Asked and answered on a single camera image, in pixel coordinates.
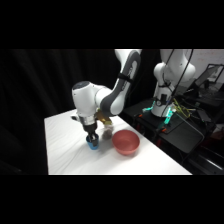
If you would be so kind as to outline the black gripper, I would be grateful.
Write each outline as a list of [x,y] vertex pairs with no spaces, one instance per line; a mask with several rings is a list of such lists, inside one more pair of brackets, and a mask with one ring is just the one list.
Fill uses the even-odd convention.
[[91,125],[84,125],[83,129],[85,132],[88,133],[88,142],[93,142],[94,144],[98,144],[99,142],[99,135],[96,134],[96,129],[97,129],[97,123],[93,123]]

